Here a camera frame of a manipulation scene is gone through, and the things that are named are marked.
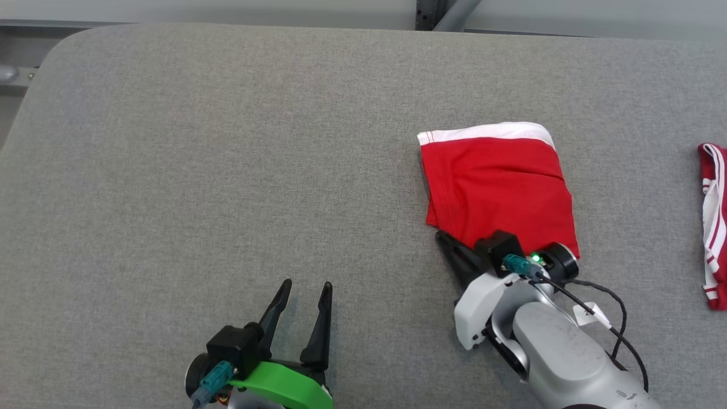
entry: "teal connector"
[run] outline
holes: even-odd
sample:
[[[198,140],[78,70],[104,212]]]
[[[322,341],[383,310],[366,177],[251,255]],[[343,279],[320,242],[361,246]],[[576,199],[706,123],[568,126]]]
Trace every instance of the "teal connector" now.
[[[536,279],[535,274],[541,269],[539,265],[531,263],[528,259],[514,254],[506,255],[504,262],[505,268],[508,271],[528,277],[529,279]]]
[[[190,397],[192,399],[192,409],[204,408],[212,396],[227,385],[233,376],[232,364],[227,361],[221,361],[212,368],[212,371],[202,379],[199,389]]]

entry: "red shorts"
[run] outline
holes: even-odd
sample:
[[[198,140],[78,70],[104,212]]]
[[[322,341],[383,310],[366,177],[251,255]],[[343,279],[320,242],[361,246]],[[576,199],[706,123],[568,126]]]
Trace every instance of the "red shorts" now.
[[[704,291],[711,309],[727,310],[727,236],[725,223],[725,150],[713,143],[699,146],[702,169],[702,222],[704,224]]]
[[[571,194],[543,126],[504,122],[418,138],[427,223],[470,247],[499,229],[516,234],[526,254],[559,242],[579,257]]]

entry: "cable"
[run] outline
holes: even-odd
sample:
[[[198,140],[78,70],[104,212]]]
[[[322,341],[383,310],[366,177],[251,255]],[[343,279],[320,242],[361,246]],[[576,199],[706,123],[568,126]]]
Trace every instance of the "cable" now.
[[[608,288],[595,284],[594,282],[590,281],[583,281],[580,279],[570,279],[566,281],[566,284],[573,283],[577,285],[584,285],[586,287],[593,287],[596,290],[603,291],[604,293],[609,294],[614,300],[616,300],[617,303],[621,306],[621,329],[619,330],[619,334],[624,335],[624,331],[626,331],[626,305],[624,304],[624,301],[616,295],[613,291],[609,290]],[[621,339],[616,340],[616,345],[614,345],[614,351],[611,353],[611,358],[616,359],[616,354],[619,353],[619,346],[621,345]]]
[[[561,312],[561,314],[565,315],[568,318],[568,320],[570,320],[570,322],[573,323],[573,325],[578,326],[578,323],[576,322],[575,319],[573,319],[573,317],[571,317],[570,314],[568,314],[567,312],[563,311],[563,309],[561,307],[559,307],[556,303],[553,302],[553,300],[550,299],[550,297],[548,296],[548,294],[546,294],[545,291],[542,290],[542,288],[538,287],[538,283],[533,282],[533,281],[530,281],[530,285],[532,285],[533,288],[535,288],[536,290],[538,290],[538,293],[541,293],[542,294],[543,298],[545,298],[545,300],[547,300],[547,302],[550,303],[550,306],[551,307],[553,307],[554,309],[557,309],[558,311]]]
[[[542,273],[538,272],[535,274],[536,277],[539,279],[545,281],[546,283],[552,285],[554,288],[558,289],[558,291],[562,292],[566,297],[570,298],[571,300],[575,301],[578,305],[581,306],[588,314],[593,315],[596,317],[595,311],[593,311],[589,306],[587,306],[583,301],[581,301],[578,297],[571,294],[570,291],[566,290],[565,288],[561,287],[560,285],[556,284],[551,279],[544,276]],[[643,376],[643,390],[648,393],[648,375],[646,374],[646,366],[643,364],[643,360],[641,360],[641,356],[636,352],[636,349],[631,345],[631,343],[624,338],[623,335],[619,333],[619,331],[616,331],[613,327],[610,327],[608,330],[611,331],[625,346],[628,348],[629,351],[631,351],[631,354],[633,354],[634,358],[636,359],[636,363],[638,364],[639,370],[641,370],[641,376]]]

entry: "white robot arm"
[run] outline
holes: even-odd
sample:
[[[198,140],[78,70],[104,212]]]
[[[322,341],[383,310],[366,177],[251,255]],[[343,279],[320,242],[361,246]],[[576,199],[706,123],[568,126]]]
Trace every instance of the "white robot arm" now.
[[[578,275],[567,248],[554,243],[540,250],[534,256],[540,263],[530,259],[522,274],[505,265],[508,255],[524,256],[512,234],[498,231],[474,250],[443,231],[436,239],[464,290],[454,321],[465,349],[489,340],[547,409],[662,409],[551,301],[554,286],[563,289]],[[535,274],[547,282],[534,282]]]

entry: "black cable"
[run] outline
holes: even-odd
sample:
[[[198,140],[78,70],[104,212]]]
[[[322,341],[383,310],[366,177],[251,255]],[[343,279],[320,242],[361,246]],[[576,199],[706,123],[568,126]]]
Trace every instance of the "black cable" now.
[[[539,273],[539,272],[536,273],[535,277],[538,277],[539,279],[552,285],[555,289],[562,292],[566,297],[570,298],[571,300],[575,301],[578,305],[580,305],[581,308],[586,310],[586,312],[588,314],[591,314],[594,317],[596,317],[595,311],[593,311],[589,306],[587,306],[585,303],[583,303],[583,301],[581,301],[578,297],[571,294],[570,291],[568,291],[565,288],[561,287],[560,285],[556,284],[554,281],[552,281],[548,277],[544,276],[542,273]],[[641,360],[641,356],[638,354],[638,352],[636,352],[636,349],[633,347],[633,345],[631,345],[631,343],[626,338],[624,338],[623,335],[621,335],[619,333],[619,331],[616,331],[616,329],[614,329],[613,327],[609,328],[608,330],[610,330],[611,333],[613,333],[616,336],[616,338],[618,338],[626,346],[626,348],[628,348],[629,351],[631,351],[631,354],[636,359],[636,363],[638,364],[639,370],[641,370],[641,376],[643,376],[643,390],[648,393],[648,375],[646,375],[646,366],[643,364],[643,360]]]
[[[619,334],[624,335],[624,331],[626,331],[626,305],[624,304],[624,301],[616,295],[613,291],[609,290],[608,288],[598,285],[594,282],[590,281],[584,281],[580,279],[570,279],[566,281],[566,284],[573,283],[577,285],[584,285],[587,287],[593,287],[596,290],[603,291],[604,293],[609,294],[614,300],[616,300],[617,303],[621,306],[621,329],[619,330]],[[616,340],[616,345],[614,345],[614,351],[611,353],[611,358],[616,359],[616,354],[619,353],[619,346],[621,345],[621,340]]]

